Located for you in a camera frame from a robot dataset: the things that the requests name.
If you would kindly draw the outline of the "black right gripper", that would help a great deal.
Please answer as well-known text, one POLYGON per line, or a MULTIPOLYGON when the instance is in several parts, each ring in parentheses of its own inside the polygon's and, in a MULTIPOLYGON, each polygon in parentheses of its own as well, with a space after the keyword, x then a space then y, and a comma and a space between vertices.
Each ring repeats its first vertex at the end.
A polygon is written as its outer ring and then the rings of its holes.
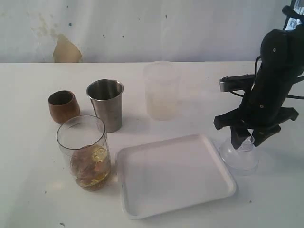
POLYGON ((217 130, 230 126, 231 144, 238 149, 244 140, 251 136, 248 129, 253 129, 254 146, 258 147, 269 137, 280 132, 279 124, 295 121, 299 113, 294 108, 282 107, 291 87, 298 83, 296 78, 289 82, 279 80, 264 84, 255 80, 243 94, 239 108, 214 118, 217 130))

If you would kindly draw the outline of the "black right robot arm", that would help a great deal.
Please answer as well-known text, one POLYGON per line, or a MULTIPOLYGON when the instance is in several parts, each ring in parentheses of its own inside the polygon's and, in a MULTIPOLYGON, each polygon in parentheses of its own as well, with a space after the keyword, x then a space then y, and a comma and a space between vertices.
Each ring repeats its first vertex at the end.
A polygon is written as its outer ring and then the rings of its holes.
POLYGON ((280 124, 295 121, 299 113, 283 107, 292 86, 303 81, 304 27, 294 30, 274 29, 264 37, 260 68, 254 74, 220 79, 221 92, 244 91, 239 108, 214 118, 217 130, 229 126, 231 144, 238 149, 250 135, 254 146, 280 132, 280 124))

